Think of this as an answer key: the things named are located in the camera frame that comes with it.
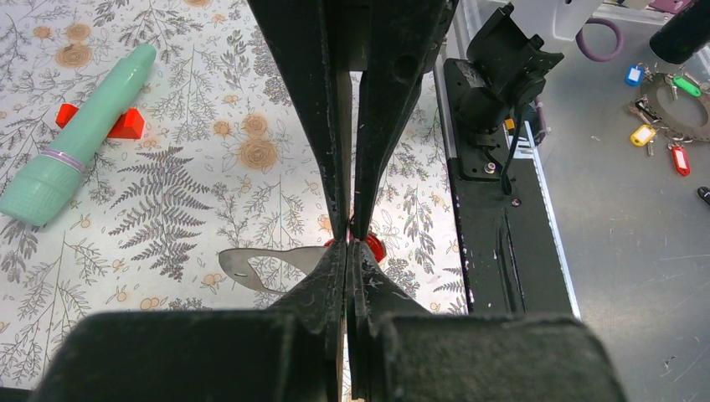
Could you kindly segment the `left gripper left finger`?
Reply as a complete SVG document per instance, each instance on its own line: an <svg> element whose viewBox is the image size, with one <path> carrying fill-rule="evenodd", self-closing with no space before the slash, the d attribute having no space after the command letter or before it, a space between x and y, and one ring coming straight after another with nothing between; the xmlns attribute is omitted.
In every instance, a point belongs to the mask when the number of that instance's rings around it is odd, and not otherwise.
<svg viewBox="0 0 710 402"><path fill-rule="evenodd" d="M81 320L33 401L338 401L347 245L265 310L106 312Z"/></svg>

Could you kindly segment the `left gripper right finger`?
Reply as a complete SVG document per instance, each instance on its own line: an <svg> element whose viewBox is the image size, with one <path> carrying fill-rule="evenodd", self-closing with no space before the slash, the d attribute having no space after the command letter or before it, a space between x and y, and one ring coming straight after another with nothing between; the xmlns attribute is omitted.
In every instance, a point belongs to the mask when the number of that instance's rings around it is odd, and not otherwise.
<svg viewBox="0 0 710 402"><path fill-rule="evenodd" d="M573 317L437 315L347 247L351 394L363 401L624 401L601 341Z"/></svg>

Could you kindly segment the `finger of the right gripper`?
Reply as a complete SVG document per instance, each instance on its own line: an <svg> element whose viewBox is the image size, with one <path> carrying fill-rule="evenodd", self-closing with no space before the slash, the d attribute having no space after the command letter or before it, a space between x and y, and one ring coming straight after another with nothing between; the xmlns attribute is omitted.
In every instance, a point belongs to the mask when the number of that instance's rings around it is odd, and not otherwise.
<svg viewBox="0 0 710 402"><path fill-rule="evenodd" d="M451 24L456 1L372 1L359 88L352 236L364 240L380 179Z"/></svg>
<svg viewBox="0 0 710 402"><path fill-rule="evenodd" d="M339 32L340 1L249 3L321 174L332 230L348 227L352 84Z"/></svg>

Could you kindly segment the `keyring with coloured key tags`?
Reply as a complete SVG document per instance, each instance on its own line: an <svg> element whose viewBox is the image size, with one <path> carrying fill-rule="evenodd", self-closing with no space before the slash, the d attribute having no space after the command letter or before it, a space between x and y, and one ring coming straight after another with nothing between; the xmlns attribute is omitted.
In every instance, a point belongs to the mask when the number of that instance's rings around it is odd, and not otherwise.
<svg viewBox="0 0 710 402"><path fill-rule="evenodd" d="M235 248L220 251L218 262L235 283L280 296L313 272L326 249L322 245L290 250Z"/></svg>

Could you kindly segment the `key with red tag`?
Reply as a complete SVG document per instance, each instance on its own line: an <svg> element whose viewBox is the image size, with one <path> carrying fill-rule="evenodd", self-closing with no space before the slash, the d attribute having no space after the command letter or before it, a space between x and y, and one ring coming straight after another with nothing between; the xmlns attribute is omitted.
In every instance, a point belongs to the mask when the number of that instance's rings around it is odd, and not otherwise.
<svg viewBox="0 0 710 402"><path fill-rule="evenodd" d="M347 240L347 244L350 245L354 241L354 236L352 233L348 232L346 235L345 240ZM335 239L329 239L324 245L323 245L323 253L325 254L330 248L331 245L335 242ZM373 232L368 232L366 238L364 240L359 240L360 246L358 246L358 253L362 254L365 253L366 249L369 250L369 254L373 257L373 260L381 264L386 256L387 256L387 251L386 247L383 241L381 241Z"/></svg>

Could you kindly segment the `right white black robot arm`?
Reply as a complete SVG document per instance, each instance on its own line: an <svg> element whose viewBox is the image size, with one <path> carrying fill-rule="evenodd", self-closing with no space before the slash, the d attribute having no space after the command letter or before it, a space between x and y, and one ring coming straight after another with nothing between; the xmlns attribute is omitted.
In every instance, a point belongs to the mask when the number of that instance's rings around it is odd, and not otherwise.
<svg viewBox="0 0 710 402"><path fill-rule="evenodd" d="M466 62L483 110L537 95L596 1L510 1ZM368 234L378 185L455 16L455 1L252 1L320 170L335 241Z"/></svg>

